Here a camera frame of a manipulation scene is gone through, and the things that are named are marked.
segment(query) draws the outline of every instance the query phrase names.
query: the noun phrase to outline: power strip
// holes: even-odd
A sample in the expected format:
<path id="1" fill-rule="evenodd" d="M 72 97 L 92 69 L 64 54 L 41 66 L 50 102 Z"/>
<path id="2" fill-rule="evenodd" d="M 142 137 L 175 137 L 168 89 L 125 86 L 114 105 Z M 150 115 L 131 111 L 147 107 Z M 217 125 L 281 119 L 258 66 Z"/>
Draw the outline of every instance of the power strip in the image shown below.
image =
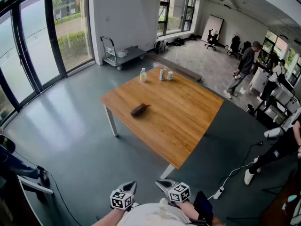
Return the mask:
<path id="1" fill-rule="evenodd" d="M 220 197 L 220 195 L 222 194 L 222 192 L 224 191 L 224 187 L 221 186 L 219 190 L 217 190 L 216 194 L 213 196 L 214 199 L 218 199 Z"/>

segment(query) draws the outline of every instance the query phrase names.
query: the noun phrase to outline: black cable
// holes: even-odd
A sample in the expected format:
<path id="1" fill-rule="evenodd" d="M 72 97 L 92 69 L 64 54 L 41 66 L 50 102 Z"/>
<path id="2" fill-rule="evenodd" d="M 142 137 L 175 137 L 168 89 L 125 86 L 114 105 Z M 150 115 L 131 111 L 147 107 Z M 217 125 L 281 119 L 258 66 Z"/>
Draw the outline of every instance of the black cable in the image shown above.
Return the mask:
<path id="1" fill-rule="evenodd" d="M 38 167 L 37 164 L 34 164 L 33 162 L 31 162 L 30 160 L 26 159 L 25 157 L 23 157 L 23 158 L 24 158 L 25 160 L 27 160 L 29 163 L 31 163 L 31 164 L 33 164 L 33 165 L 35 165 L 35 166 Z M 71 217 L 74 219 L 75 222 L 78 223 L 78 225 L 82 226 L 82 225 L 74 218 L 74 216 L 72 215 L 72 213 L 69 211 L 69 208 L 67 207 L 67 205 L 66 205 L 66 203 L 65 203 L 65 201 L 64 201 L 64 199 L 63 199 L 63 197 L 62 197 L 62 194 L 61 194 L 60 190 L 58 189 L 57 183 L 56 183 L 55 179 L 53 178 L 52 174 L 51 174 L 49 171 L 47 171 L 47 170 L 45 170 L 45 171 L 48 172 L 48 173 L 51 175 L 53 181 L 55 182 L 56 188 L 57 188 L 57 190 L 58 190 L 58 192 L 59 192 L 59 194 L 60 194 L 60 196 L 61 196 L 61 199 L 62 199 L 62 201 L 63 201 L 63 203 L 64 203 L 64 205 L 65 205 L 67 211 L 70 213 Z"/>
<path id="2" fill-rule="evenodd" d="M 223 178 L 220 179 L 220 181 L 219 181 L 219 183 L 218 183 L 218 188 L 219 188 L 219 189 L 220 189 L 220 184 L 221 184 L 221 182 L 222 182 L 224 179 L 226 179 L 226 178 L 231 178 L 231 177 L 233 177 L 233 176 L 235 176 L 235 175 L 237 175 L 237 174 L 239 173 L 240 169 L 242 168 L 242 166 L 243 166 L 244 163 L 245 163 L 245 160 L 248 158 L 248 155 L 249 155 L 249 153 L 250 153 L 250 151 L 251 151 L 251 148 L 252 148 L 254 145 L 259 145 L 260 143 L 263 143 L 263 142 L 260 141 L 260 142 L 258 142 L 258 143 L 256 143 L 256 144 L 250 145 L 249 150 L 248 150 L 248 153 L 246 154 L 246 157 L 244 158 L 243 163 L 241 164 L 241 166 L 239 167 L 239 169 L 236 171 L 236 173 L 235 173 L 235 174 L 232 174 L 232 175 L 230 175 L 230 176 L 223 177 Z"/>

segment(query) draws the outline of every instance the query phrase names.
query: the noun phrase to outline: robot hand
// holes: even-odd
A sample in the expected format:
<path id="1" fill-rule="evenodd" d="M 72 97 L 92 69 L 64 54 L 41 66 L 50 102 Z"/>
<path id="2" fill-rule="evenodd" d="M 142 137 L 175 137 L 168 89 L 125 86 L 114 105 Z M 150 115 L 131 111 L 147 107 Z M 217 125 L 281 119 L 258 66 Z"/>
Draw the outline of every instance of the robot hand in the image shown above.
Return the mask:
<path id="1" fill-rule="evenodd" d="M 134 197 L 137 189 L 135 181 L 121 184 L 110 195 L 111 207 L 116 209 L 130 209 L 134 203 Z"/>
<path id="2" fill-rule="evenodd" d="M 171 179 L 156 181 L 157 186 L 161 189 L 168 202 L 183 202 L 190 196 L 190 188 L 185 183 L 178 183 Z"/>

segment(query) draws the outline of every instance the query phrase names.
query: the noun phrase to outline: black chair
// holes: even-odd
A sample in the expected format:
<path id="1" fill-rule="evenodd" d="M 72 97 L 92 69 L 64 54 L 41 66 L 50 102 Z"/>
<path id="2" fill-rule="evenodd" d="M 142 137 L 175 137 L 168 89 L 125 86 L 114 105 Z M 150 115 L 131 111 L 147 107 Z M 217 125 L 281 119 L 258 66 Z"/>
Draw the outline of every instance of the black chair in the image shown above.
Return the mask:
<path id="1" fill-rule="evenodd" d="M 245 50 L 246 50 L 247 48 L 251 47 L 251 46 L 252 46 L 252 45 L 251 45 L 251 43 L 250 43 L 249 41 L 244 42 L 244 48 L 243 48 L 243 50 L 241 51 L 241 53 L 244 54 Z"/>
<path id="2" fill-rule="evenodd" d="M 209 44 L 205 44 L 205 46 L 207 46 L 207 48 L 213 48 L 214 51 L 216 51 L 216 47 L 213 46 L 214 44 L 217 44 L 217 36 L 218 34 L 216 34 L 215 36 L 212 36 L 211 35 L 211 30 L 209 30 L 209 35 L 208 35 L 208 38 L 207 38 L 207 41 Z"/>
<path id="3" fill-rule="evenodd" d="M 240 45 L 240 38 L 238 36 L 234 36 L 234 38 L 232 39 L 232 44 L 230 46 L 230 48 L 232 49 L 232 51 L 228 50 L 227 54 L 230 53 L 231 55 L 234 55 L 235 58 L 237 58 L 237 53 L 239 52 L 239 45 Z"/>

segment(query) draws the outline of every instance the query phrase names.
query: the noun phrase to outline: glass door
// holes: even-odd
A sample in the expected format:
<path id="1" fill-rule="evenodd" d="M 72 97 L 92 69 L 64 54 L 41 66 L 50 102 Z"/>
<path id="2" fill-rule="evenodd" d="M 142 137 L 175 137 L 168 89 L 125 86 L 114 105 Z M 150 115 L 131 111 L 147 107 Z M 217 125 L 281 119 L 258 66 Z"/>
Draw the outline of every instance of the glass door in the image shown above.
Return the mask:
<path id="1" fill-rule="evenodd" d="M 64 77 L 51 13 L 49 0 L 21 0 L 0 17 L 0 85 L 16 110 Z"/>

